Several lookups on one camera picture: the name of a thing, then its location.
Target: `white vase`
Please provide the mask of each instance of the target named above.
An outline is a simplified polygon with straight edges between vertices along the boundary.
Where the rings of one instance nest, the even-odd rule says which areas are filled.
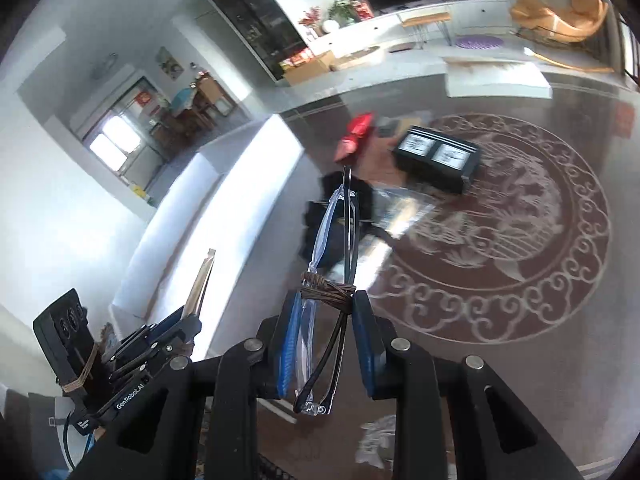
[[[322,30],[324,30],[327,34],[331,34],[340,28],[340,23],[335,20],[326,20],[322,24]]]

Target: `tv cabinet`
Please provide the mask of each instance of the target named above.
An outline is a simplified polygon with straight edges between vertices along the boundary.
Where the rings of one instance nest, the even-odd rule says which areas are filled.
[[[447,27],[452,38],[465,34],[507,34],[513,28],[507,0],[455,0],[382,14],[307,43],[316,56],[332,50],[336,57],[375,44],[392,46],[414,39],[411,30],[402,27],[403,21],[440,12],[451,14]],[[434,25],[430,27],[428,37],[430,40],[441,38],[442,33]]]

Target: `red object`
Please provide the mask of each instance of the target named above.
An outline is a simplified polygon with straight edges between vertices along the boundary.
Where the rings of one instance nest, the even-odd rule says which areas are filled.
[[[356,11],[356,14],[361,20],[370,20],[373,18],[373,12],[371,11],[371,7],[367,2],[361,2],[360,0],[353,1],[353,8]]]
[[[135,101],[142,107],[145,107],[151,102],[151,95],[149,92],[142,91],[134,97]]]
[[[302,18],[298,23],[300,25],[306,25],[310,27],[315,25],[320,21],[320,7],[311,7],[307,12],[305,12],[305,17]]]
[[[335,149],[334,162],[340,162],[358,151],[360,143],[370,131],[373,113],[362,114],[353,118],[347,125],[347,134],[340,139]]]
[[[636,110],[633,105],[618,101],[616,104],[616,126],[614,135],[630,139],[636,122]]]

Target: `purple mat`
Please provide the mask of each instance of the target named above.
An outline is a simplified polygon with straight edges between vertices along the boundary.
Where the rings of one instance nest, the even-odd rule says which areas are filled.
[[[456,45],[460,48],[486,49],[498,48],[504,45],[504,41],[494,36],[484,36],[482,34],[473,36],[460,36],[456,40]]]

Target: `cardboard box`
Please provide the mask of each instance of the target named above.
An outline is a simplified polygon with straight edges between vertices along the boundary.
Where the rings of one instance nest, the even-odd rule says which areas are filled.
[[[331,63],[334,61],[334,53],[331,51],[325,52],[320,56],[316,56],[311,61],[306,62],[304,65],[287,70],[284,73],[284,79],[292,86],[303,83],[321,74],[331,72]]]

